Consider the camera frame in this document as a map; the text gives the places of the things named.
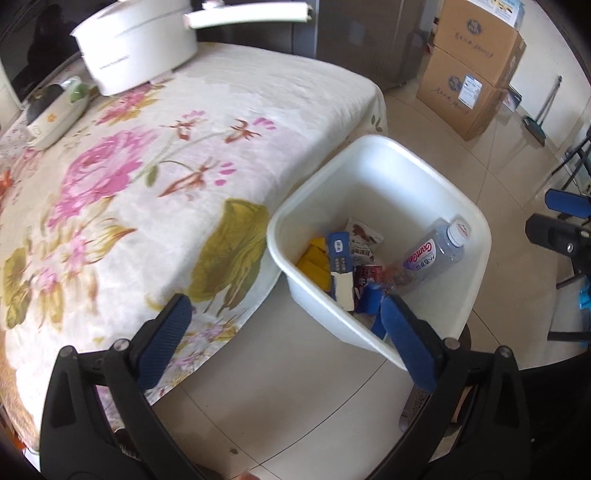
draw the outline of white handle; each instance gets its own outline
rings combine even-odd
[[[306,2],[264,2],[200,10],[186,14],[187,28],[207,28],[251,22],[307,22],[311,20]]]

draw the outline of white plastic bin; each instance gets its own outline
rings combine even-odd
[[[404,368],[388,339],[381,341],[296,267],[312,238],[343,230],[350,216],[384,236],[374,254],[385,264],[402,258],[437,220],[466,220],[472,237],[464,259],[404,297],[441,338],[458,338],[491,251],[491,232],[476,205],[402,145],[371,135],[327,163],[271,219],[269,251],[286,273],[293,299],[340,340]]]

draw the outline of television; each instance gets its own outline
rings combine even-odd
[[[79,53],[72,30],[114,0],[0,0],[0,61],[20,101]]]

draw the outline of metal screw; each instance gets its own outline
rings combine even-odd
[[[116,352],[123,352],[129,348],[129,340],[127,338],[120,338],[115,341],[113,348]]]
[[[507,346],[500,346],[499,347],[499,353],[501,354],[502,357],[504,358],[511,358],[511,356],[513,355],[513,352],[511,351],[511,349]]]
[[[70,345],[68,345],[60,350],[60,356],[67,357],[70,356],[73,352],[74,349]]]
[[[457,350],[460,348],[460,342],[458,342],[455,338],[446,338],[443,343],[450,350]]]

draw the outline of clear plastic bottle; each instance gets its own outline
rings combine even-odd
[[[404,260],[388,267],[385,281],[396,293],[408,293],[462,260],[469,240],[470,227],[464,220],[443,223],[410,249]]]

